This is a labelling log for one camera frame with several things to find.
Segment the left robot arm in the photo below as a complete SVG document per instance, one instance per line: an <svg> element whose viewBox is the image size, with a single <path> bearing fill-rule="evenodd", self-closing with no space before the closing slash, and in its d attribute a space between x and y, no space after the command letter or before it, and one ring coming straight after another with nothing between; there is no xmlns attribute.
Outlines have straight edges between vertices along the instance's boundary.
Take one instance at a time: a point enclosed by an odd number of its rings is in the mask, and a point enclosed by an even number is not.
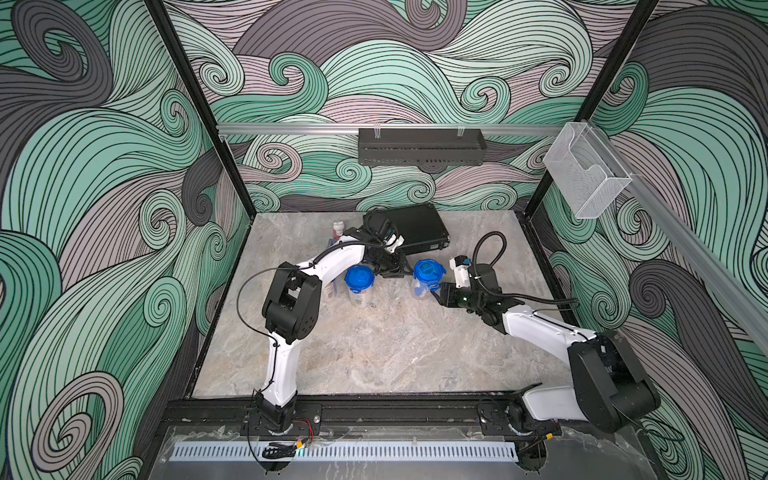
<svg viewBox="0 0 768 480"><path fill-rule="evenodd" d="M298 397L297 371L302 342L319 320L323 287L369 255L394 258L404 237L394 231L370 233L348 230L336 243L314 257L275 272L261 314L269 339L266 376L255 394L255 409L267 428L291 428Z"/></svg>

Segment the small pink-capped bottle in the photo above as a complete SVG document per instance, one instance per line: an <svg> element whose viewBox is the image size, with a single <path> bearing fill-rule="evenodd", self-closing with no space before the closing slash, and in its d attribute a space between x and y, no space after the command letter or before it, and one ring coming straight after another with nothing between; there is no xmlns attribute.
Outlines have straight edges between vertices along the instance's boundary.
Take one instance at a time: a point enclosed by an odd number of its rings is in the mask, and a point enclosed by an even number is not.
<svg viewBox="0 0 768 480"><path fill-rule="evenodd" d="M345 231L345 223L343 221L333 222L333 240L338 242L343 236Z"/></svg>

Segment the clear acrylic wall holder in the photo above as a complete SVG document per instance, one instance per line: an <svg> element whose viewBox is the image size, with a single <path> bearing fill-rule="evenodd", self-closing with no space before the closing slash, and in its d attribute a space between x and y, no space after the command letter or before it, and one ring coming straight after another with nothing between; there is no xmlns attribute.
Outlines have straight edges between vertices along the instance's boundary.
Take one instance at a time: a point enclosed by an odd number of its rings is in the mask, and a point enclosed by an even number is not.
<svg viewBox="0 0 768 480"><path fill-rule="evenodd" d="M577 219L599 218L632 181L609 137L586 121L563 126L544 165Z"/></svg>

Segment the blue-lid container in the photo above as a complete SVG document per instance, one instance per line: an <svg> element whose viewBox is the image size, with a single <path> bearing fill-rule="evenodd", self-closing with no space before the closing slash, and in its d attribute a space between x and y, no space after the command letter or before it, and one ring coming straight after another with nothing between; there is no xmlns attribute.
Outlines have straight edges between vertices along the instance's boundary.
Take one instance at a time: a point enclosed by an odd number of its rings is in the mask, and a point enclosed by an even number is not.
<svg viewBox="0 0 768 480"><path fill-rule="evenodd" d="M351 303L360 308L368 307L373 298L375 281L373 270L364 265L353 266L347 270L344 280Z"/></svg>
<svg viewBox="0 0 768 480"><path fill-rule="evenodd" d="M419 260L413 267L412 292L417 299L437 293L446 274L445 268L436 260Z"/></svg>

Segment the black hard case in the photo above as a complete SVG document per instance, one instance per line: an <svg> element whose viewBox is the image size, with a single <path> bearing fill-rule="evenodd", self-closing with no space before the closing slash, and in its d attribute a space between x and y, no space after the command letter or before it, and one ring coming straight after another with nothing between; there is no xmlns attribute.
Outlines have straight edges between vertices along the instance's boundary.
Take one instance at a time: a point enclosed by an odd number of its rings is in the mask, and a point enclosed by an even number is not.
<svg viewBox="0 0 768 480"><path fill-rule="evenodd" d="M405 255L441 250L450 244L448 229L432 203L385 210L384 216L404 238L398 250Z"/></svg>

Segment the black wall shelf tray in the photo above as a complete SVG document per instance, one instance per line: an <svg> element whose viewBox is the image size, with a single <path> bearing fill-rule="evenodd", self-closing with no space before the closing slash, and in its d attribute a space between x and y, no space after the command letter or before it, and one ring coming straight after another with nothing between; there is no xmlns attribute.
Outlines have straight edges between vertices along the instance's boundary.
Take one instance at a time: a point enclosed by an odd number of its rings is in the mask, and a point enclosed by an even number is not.
<svg viewBox="0 0 768 480"><path fill-rule="evenodd" d="M416 166L428 171L477 166L488 147L482 131L469 128L366 128L357 137L358 161L366 166Z"/></svg>

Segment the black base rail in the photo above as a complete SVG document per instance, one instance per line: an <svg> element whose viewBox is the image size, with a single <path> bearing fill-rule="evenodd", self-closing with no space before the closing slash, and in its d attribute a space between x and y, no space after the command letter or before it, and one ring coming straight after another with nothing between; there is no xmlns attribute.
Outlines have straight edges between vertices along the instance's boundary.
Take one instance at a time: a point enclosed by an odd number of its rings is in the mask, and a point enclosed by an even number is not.
<svg viewBox="0 0 768 480"><path fill-rule="evenodd" d="M163 426L225 425L251 435L288 431L291 434L331 435L353 427L469 427L485 435L528 436L558 433L572 427L588 433L603 431L586 421L535 420L523 412L516 391L298 395L282 417L270 421L266 407L250 397L172 401L162 416Z"/></svg>

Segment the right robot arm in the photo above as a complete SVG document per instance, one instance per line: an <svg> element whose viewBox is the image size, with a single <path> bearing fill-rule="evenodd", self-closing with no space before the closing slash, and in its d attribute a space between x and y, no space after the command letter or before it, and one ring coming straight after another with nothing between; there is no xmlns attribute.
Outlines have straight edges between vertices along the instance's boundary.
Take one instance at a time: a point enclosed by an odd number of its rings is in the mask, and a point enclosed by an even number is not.
<svg viewBox="0 0 768 480"><path fill-rule="evenodd" d="M568 367L569 386L529 386L518 394L513 417L519 426L575 421L614 433L661 406L650 376L616 330L577 328L477 284L443 282L437 297L442 306L475 314L487 326L548 352Z"/></svg>

